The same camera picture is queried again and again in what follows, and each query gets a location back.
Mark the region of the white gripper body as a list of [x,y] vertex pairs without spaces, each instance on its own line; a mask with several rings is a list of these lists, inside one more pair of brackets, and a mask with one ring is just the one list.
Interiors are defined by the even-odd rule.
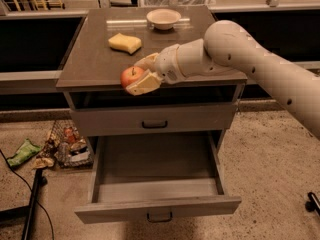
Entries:
[[155,59],[155,71],[167,84],[180,83],[186,79],[178,66],[178,48],[179,44],[169,46],[163,49]]

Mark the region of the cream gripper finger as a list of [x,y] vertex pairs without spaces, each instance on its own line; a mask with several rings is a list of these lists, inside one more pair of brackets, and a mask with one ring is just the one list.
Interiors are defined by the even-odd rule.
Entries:
[[158,89],[161,84],[162,79],[155,72],[146,70],[130,77],[125,90],[131,95],[138,96]]
[[150,70],[151,72],[155,72],[155,61],[158,57],[158,53],[152,53],[139,61],[137,61],[134,66],[143,69],[144,71]]

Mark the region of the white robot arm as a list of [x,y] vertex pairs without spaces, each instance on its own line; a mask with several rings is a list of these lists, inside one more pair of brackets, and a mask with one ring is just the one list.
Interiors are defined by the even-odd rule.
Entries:
[[320,78],[261,46],[235,22],[213,23],[201,39],[175,44],[136,62],[138,79],[123,88],[137,96],[193,76],[232,68],[253,79],[316,138],[320,138]]

